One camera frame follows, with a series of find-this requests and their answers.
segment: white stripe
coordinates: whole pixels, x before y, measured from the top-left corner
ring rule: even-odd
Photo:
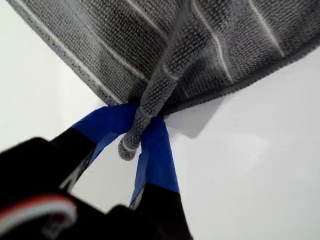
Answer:
[[[171,79],[173,79],[173,80],[175,80],[175,81],[177,81],[177,80],[179,79],[179,77],[173,76],[173,75],[168,71],[165,63],[162,64],[162,69],[163,69],[164,73],[165,73],[169,78],[171,78]]]
[[[125,0],[138,14],[140,14],[167,42],[168,37],[165,32],[163,32],[137,5],[135,5],[131,0]]]
[[[139,111],[140,111],[140,113],[141,113],[145,118],[147,118],[147,119],[151,119],[151,118],[154,117],[154,116],[151,116],[151,115],[147,114],[146,111],[143,110],[141,106],[139,107]]]
[[[122,141],[121,141],[121,142],[122,142],[123,148],[124,148],[125,150],[127,150],[128,152],[134,153],[134,152],[136,151],[136,149],[132,149],[132,148],[130,148],[130,147],[128,147],[128,146],[126,145],[124,138],[122,138]]]
[[[203,16],[203,14],[201,13],[201,11],[199,10],[198,6],[196,5],[196,2],[193,0],[192,1],[192,4],[193,4],[193,8],[195,9],[197,15],[199,16],[199,18],[201,19],[201,21],[203,22],[205,28],[210,32],[211,34],[211,37],[214,39],[214,43],[213,44],[216,44],[217,45],[217,51],[218,51],[218,57],[219,57],[219,61],[220,61],[220,64],[222,65],[222,68],[227,76],[227,78],[229,79],[230,82],[233,82],[232,81],[232,78],[231,78],[231,75],[229,73],[229,70],[228,70],[228,67],[227,67],[227,64],[226,64],[226,61],[225,61],[225,58],[224,58],[224,54],[223,54],[223,51],[222,51],[222,47],[221,47],[221,43],[220,43],[220,40],[218,38],[218,36],[215,34],[215,32],[213,31],[213,29],[210,27],[209,23],[207,22],[207,20],[205,19],[205,17]]]
[[[108,88],[106,88],[102,82],[96,77],[96,75],[80,60],[78,59],[47,27],[44,25],[40,19],[28,8],[28,6],[22,2],[22,0],[14,0],[35,22],[36,24],[42,28],[42,30],[53,39],[53,41],[59,45],[61,49],[86,73],[88,76],[99,85],[102,90],[113,98],[118,104],[122,104],[122,101],[114,95]]]
[[[146,76],[140,72],[138,69],[136,69],[134,66],[132,66],[130,63],[128,63],[123,57],[121,57],[119,54],[117,54],[111,47],[107,45],[107,43],[99,37],[95,31],[93,31],[86,23],[75,13],[76,17],[81,21],[81,23],[91,32],[91,34],[94,35],[96,39],[99,40],[99,42],[108,50],[108,52],[120,63],[122,64],[126,69],[128,69],[132,74],[134,74],[139,79],[145,81],[148,83]]]
[[[105,42],[101,39],[90,27],[86,26],[92,34],[101,42],[101,44],[109,51],[109,53],[126,69],[132,72],[136,77],[148,83],[146,76],[140,72],[138,69],[129,64],[126,60],[124,60],[120,55],[118,55],[114,50],[112,50]]]
[[[268,26],[267,22],[262,17],[261,13],[258,11],[258,9],[254,5],[252,0],[249,0],[249,5],[250,5],[251,9],[254,11],[256,17],[258,18],[258,22],[261,24],[261,26],[262,26],[264,32],[266,33],[267,37],[271,40],[273,45],[277,48],[277,50],[279,51],[281,56],[284,57],[285,53],[282,51],[282,49],[281,49],[281,47],[280,47],[275,35],[273,34],[271,28]]]

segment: microfiber towel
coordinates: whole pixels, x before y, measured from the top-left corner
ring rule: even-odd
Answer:
[[[320,43],[319,0],[8,2],[106,104],[140,102],[125,160],[152,117],[242,89]]]

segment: fabric texture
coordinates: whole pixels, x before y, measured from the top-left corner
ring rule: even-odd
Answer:
[[[320,42],[319,0],[8,2],[106,104],[140,102],[126,160],[152,117],[242,89]]]

